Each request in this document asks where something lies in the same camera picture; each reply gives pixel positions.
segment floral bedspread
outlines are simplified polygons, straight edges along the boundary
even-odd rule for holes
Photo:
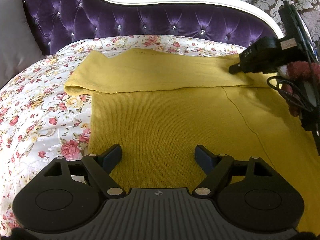
[[[79,160],[90,138],[91,97],[63,85],[91,50],[107,57],[133,48],[190,56],[223,56],[245,48],[177,36],[122,36],[78,41],[18,74],[0,90],[0,220],[2,236],[18,224],[15,195],[53,158]]]

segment tufted upholstery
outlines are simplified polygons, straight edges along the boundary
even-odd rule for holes
[[[101,0],[24,3],[31,31],[45,55],[74,41],[121,35],[180,35],[245,47],[260,37],[275,36],[260,19],[216,5],[122,6]]]

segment circular pad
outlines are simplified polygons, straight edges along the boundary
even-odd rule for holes
[[[245,196],[246,203],[260,210],[271,210],[281,205],[280,195],[269,189],[254,189],[249,191]]]
[[[63,189],[49,189],[36,197],[36,204],[44,210],[60,210],[71,204],[73,196]]]

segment ribbed black plate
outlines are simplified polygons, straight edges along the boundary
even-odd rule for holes
[[[210,200],[186,189],[132,189],[110,199],[88,224],[62,234],[34,233],[42,240],[285,240],[294,229],[277,234],[247,232],[225,221]]]

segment yellow sweater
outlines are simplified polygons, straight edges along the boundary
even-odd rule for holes
[[[130,187],[187,187],[205,177],[194,160],[202,144],[236,160],[258,155],[305,201],[299,230],[320,234],[320,159],[312,136],[262,74],[230,75],[238,55],[188,57],[130,49],[93,51],[65,84],[92,96],[90,153],[114,143],[123,157],[111,177]]]

